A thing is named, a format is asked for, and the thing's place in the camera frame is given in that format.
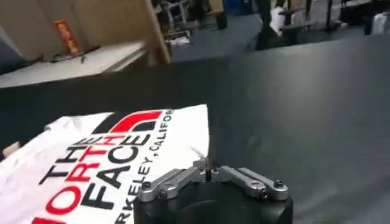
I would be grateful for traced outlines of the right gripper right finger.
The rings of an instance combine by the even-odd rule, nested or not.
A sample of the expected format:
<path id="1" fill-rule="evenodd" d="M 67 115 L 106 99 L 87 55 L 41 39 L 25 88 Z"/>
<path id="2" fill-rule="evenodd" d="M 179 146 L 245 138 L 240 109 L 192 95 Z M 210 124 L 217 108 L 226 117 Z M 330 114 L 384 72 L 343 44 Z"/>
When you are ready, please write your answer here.
<path id="1" fill-rule="evenodd" d="M 259 200 L 270 198 L 275 201 L 285 201 L 289 198 L 287 185 L 280 181 L 272 181 L 248 168 L 233 169 L 221 166 L 211 170 L 212 180 L 227 183 L 231 182 L 240 187 L 244 193 Z"/>

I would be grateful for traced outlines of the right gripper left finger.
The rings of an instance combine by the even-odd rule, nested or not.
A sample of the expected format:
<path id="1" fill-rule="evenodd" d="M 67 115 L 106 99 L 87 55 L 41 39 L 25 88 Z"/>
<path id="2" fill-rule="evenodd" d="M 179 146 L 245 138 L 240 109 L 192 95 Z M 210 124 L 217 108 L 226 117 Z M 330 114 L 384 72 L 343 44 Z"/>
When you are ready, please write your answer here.
<path id="1" fill-rule="evenodd" d="M 206 181 L 209 170 L 210 162 L 207 157 L 194 161 L 187 169 L 172 169 L 154 181 L 145 181 L 137 198 L 143 203 L 151 202 L 158 197 L 170 200 L 177 197 L 189 183 Z"/>

